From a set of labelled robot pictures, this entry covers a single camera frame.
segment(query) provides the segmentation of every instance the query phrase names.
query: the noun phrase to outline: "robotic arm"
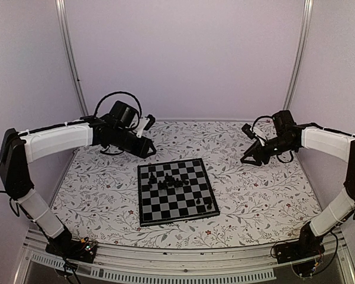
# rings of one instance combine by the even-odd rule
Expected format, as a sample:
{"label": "robotic arm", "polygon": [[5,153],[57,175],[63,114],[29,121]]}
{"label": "robotic arm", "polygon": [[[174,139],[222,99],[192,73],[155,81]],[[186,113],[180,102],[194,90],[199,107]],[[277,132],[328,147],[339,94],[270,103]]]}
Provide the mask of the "robotic arm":
{"label": "robotic arm", "polygon": [[149,115],[140,118],[138,124],[131,127],[136,114],[139,117],[136,109],[117,101],[109,114],[100,118],[82,117],[77,121],[33,131],[17,132],[14,128],[6,131],[0,152],[0,177],[5,193],[45,233],[50,243],[46,251],[91,263],[96,252],[92,246],[82,250],[82,243],[86,240],[72,240],[70,231],[34,190],[28,163],[67,149],[94,145],[106,149],[115,146],[143,159],[154,155],[156,149],[153,142],[143,137],[142,132],[148,130],[155,119]]}
{"label": "robotic arm", "polygon": [[261,166],[268,164],[270,157],[290,151],[298,152],[303,147],[315,149],[338,157],[348,163],[347,176],[339,195],[314,219],[302,228],[297,242],[274,246],[279,263],[291,262],[324,252],[323,237],[337,224],[345,222],[352,214],[355,219],[355,135],[323,128],[315,123],[297,125],[289,111],[280,111],[272,116],[277,137],[267,140],[263,133],[245,124],[242,131],[257,141],[246,150],[241,162]]}

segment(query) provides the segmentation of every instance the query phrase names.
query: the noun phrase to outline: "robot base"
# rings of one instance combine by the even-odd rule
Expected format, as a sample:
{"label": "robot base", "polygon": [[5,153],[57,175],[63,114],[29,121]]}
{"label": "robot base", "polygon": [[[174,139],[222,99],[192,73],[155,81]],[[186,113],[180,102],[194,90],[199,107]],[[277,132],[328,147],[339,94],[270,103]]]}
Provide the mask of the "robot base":
{"label": "robot base", "polygon": [[[75,241],[75,240],[71,240],[70,242],[71,242],[71,247],[78,246],[79,244],[81,244],[80,241]],[[54,247],[50,244],[47,244],[46,252],[53,254],[55,256],[61,256],[60,253],[56,251]],[[82,250],[81,252],[77,252],[74,255],[67,254],[65,256],[67,259],[73,259],[85,263],[93,263],[93,260],[95,259],[96,256],[96,252],[97,252],[97,246],[93,247],[90,251]]]}
{"label": "robot base", "polygon": [[313,246],[312,249],[305,251],[302,251],[302,246],[300,246],[298,241],[275,245],[275,255],[277,263],[279,264],[294,262],[296,260],[316,256],[320,253],[323,254],[324,252],[325,248],[322,244],[317,244],[316,246]]}

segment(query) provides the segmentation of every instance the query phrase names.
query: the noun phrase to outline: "leaf pattern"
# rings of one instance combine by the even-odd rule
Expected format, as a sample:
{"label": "leaf pattern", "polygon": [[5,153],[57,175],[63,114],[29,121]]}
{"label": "leaf pattern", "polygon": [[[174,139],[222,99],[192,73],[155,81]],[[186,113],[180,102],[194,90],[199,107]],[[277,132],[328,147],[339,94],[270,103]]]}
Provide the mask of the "leaf pattern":
{"label": "leaf pattern", "polygon": [[[145,135],[158,152],[145,160],[128,153],[105,156],[100,147],[82,147],[53,211],[75,237],[124,246],[194,249],[295,238],[302,225],[320,212],[314,193],[296,159],[281,164],[273,157],[262,167],[242,164],[240,158],[253,143],[242,126],[241,122],[157,122]],[[271,121],[257,127],[269,138],[275,135]],[[199,157],[221,215],[141,228],[137,166]]]}

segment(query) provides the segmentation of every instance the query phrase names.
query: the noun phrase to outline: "floral pattern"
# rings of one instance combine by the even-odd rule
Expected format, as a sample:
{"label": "floral pattern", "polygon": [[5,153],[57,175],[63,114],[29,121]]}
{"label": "floral pattern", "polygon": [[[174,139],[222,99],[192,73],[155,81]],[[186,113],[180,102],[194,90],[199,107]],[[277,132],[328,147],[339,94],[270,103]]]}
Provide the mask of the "floral pattern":
{"label": "floral pattern", "polygon": [[[320,212],[313,190],[296,158],[283,164],[273,157],[262,167],[242,164],[240,158],[253,143],[242,126],[241,122],[157,122],[145,135],[158,152],[145,160],[128,153],[105,156],[100,147],[82,147],[53,211],[75,237],[123,246],[194,249],[295,238],[302,225]],[[267,137],[274,136],[271,121],[257,126]],[[220,216],[141,228],[137,166],[199,157],[205,162]]]}

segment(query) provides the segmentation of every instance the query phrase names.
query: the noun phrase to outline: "chessboard border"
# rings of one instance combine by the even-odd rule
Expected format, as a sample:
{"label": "chessboard border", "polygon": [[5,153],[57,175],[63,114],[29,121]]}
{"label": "chessboard border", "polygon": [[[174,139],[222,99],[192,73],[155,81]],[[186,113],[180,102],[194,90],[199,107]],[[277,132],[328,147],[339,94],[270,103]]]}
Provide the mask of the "chessboard border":
{"label": "chessboard border", "polygon": [[[210,213],[208,213],[208,212],[198,213],[194,216],[185,217],[185,218],[182,218],[182,217],[169,218],[168,220],[165,220],[165,221],[144,221],[143,220],[142,204],[141,204],[141,202],[139,202],[142,200],[141,179],[139,178],[141,176],[141,168],[150,167],[150,166],[162,166],[164,164],[172,164],[172,163],[186,163],[186,162],[193,162],[193,161],[199,161],[201,164],[201,168],[203,169],[203,173],[204,173],[204,178],[205,178],[206,184],[208,185],[208,190],[209,190],[209,193],[211,194],[211,198],[213,201],[212,206],[214,206],[215,211],[210,212]],[[206,219],[206,218],[210,218],[210,217],[214,217],[214,216],[219,216],[219,214],[220,214],[220,209],[218,207],[217,200],[215,199],[212,185],[209,181],[209,177],[206,172],[205,164],[204,164],[204,161],[202,160],[202,158],[195,158],[195,159],[188,159],[188,160],[175,160],[175,161],[169,161],[169,162],[163,162],[163,163],[140,164],[137,166],[137,178],[138,178],[138,214],[139,214],[139,220],[140,220],[141,227],[170,224],[176,220],[187,221],[187,220],[196,220],[196,219]]]}

